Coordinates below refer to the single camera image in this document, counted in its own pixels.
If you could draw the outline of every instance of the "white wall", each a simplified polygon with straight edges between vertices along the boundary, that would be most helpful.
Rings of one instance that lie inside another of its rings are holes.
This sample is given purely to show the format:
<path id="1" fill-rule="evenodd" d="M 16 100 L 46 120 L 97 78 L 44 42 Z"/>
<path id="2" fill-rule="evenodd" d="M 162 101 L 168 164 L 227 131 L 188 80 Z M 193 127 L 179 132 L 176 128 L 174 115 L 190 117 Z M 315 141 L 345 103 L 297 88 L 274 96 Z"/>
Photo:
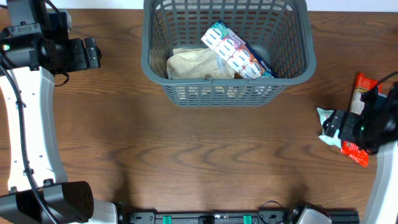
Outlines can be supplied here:
<path id="1" fill-rule="evenodd" d="M 52 0 L 60 9 L 142 9 L 144 0 Z M 398 0 L 307 0 L 310 11 L 398 12 Z"/>

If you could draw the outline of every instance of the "table surface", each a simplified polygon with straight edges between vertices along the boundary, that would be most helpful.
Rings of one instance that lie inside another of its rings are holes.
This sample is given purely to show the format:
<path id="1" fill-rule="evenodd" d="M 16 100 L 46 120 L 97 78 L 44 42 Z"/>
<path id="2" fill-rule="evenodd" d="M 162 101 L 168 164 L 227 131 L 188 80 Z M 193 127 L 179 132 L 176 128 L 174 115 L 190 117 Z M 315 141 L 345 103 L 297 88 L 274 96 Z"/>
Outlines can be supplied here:
<path id="1" fill-rule="evenodd" d="M 319 140 L 317 107 L 347 110 L 356 73 L 380 79 L 398 70 L 398 14 L 310 12 L 318 66 L 309 81 L 262 107 L 180 108 L 141 70 L 144 11 L 69 12 L 70 37 L 95 37 L 103 53 L 100 69 L 71 73 L 55 89 L 69 181 L 85 180 L 96 198 L 128 210 L 256 210 L 266 200 L 306 200 L 363 216 L 376 158 L 363 168 Z M 0 10 L 0 27 L 9 25 Z M 0 190 L 7 194 L 3 100 L 0 111 Z"/>

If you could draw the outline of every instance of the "red snack bag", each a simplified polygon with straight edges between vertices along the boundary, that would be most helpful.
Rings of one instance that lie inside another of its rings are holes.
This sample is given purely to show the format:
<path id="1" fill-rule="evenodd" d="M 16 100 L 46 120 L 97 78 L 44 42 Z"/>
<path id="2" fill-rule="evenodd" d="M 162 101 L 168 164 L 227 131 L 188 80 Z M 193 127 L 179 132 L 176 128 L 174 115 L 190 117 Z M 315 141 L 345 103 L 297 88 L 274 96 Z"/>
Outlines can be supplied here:
<path id="1" fill-rule="evenodd" d="M 377 81 L 365 77 L 362 73 L 360 73 L 356 77 L 353 98 L 351 100 L 351 106 L 349 107 L 349 112 L 361 114 L 363 108 L 365 107 L 365 103 L 361 101 L 362 93 L 366 93 L 376 85 Z M 379 85 L 379 93 L 381 92 L 381 88 L 382 85 Z M 369 164 L 368 153 L 365 150 L 360 149 L 354 143 L 343 141 L 341 152 L 343 154 L 350 156 L 353 160 L 361 164 L 363 167 L 367 167 Z"/>

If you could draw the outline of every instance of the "gray plastic basket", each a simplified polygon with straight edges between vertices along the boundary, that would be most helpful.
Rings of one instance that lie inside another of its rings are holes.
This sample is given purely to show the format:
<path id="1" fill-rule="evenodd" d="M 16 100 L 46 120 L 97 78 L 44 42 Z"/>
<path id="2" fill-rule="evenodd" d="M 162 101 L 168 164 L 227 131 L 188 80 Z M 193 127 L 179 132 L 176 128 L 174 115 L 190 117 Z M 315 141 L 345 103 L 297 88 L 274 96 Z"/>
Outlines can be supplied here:
<path id="1" fill-rule="evenodd" d="M 316 59 L 305 0 L 145 0 L 141 66 L 180 106 L 264 105 L 288 85 L 307 81 Z M 176 48 L 207 48 L 200 40 L 222 20 L 281 78 L 168 79 Z"/>

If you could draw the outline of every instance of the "green clip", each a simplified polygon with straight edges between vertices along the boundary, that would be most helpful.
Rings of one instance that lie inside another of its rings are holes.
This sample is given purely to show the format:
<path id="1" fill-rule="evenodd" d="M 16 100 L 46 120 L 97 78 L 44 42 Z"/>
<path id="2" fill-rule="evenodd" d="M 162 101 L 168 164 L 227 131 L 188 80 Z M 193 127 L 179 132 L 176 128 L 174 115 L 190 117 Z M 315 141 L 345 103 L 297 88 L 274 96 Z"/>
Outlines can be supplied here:
<path id="1" fill-rule="evenodd" d="M 251 215 L 243 216 L 243 224 L 251 224 Z"/>
<path id="2" fill-rule="evenodd" d="M 172 224 L 172 217 L 163 217 L 163 224 Z"/>

